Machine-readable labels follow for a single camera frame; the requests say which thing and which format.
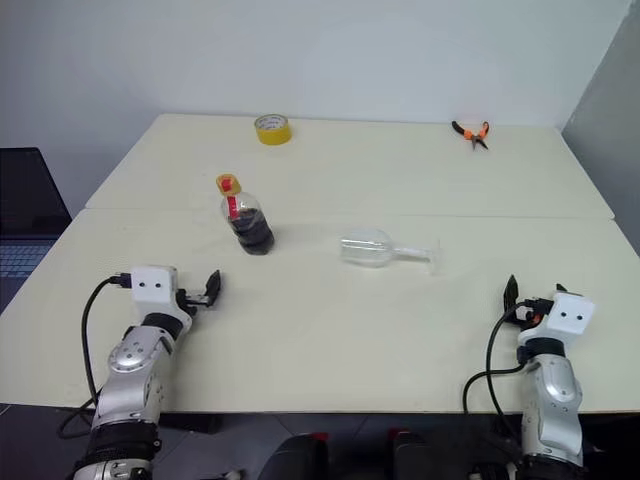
floor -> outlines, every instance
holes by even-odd
[[[0,416],[0,480],[55,478],[70,472],[86,439],[60,440],[56,428],[67,412],[14,405]],[[247,479],[260,470],[285,439],[326,432],[332,456],[341,452],[383,451],[387,432],[410,428],[424,432],[463,420],[453,415],[255,414],[224,415],[215,435],[161,429],[163,447],[155,460],[155,480],[200,480],[233,469]],[[486,422],[478,416],[477,422]]]

orange pliers handle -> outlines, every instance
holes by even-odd
[[[489,122],[482,122],[482,130],[478,133],[474,134],[471,130],[467,130],[466,128],[462,128],[458,122],[455,120],[451,122],[451,126],[453,129],[462,135],[466,140],[471,140],[471,144],[473,145],[473,149],[476,148],[476,143],[482,145],[485,149],[489,150],[486,143],[484,143],[484,137],[489,133]]]

bottle cap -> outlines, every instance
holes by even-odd
[[[216,178],[216,184],[218,184],[220,193],[225,197],[236,195],[242,191],[240,182],[238,182],[238,179],[230,173],[223,173]]]

yellow tape roll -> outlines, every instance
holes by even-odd
[[[265,145],[281,145],[291,138],[289,120],[284,115],[271,113],[258,117],[255,121],[258,139]]]

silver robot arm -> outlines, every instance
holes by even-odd
[[[177,288],[175,268],[138,267],[131,272],[131,288],[141,325],[130,327],[109,356],[109,378],[74,480],[151,479],[173,353],[191,328],[195,306],[215,301],[220,274],[209,278],[204,295],[190,297]]]
[[[588,299],[558,292],[540,323],[518,336],[526,361],[522,417],[524,465],[519,478],[580,478],[582,389],[566,350],[586,329],[594,311]]]

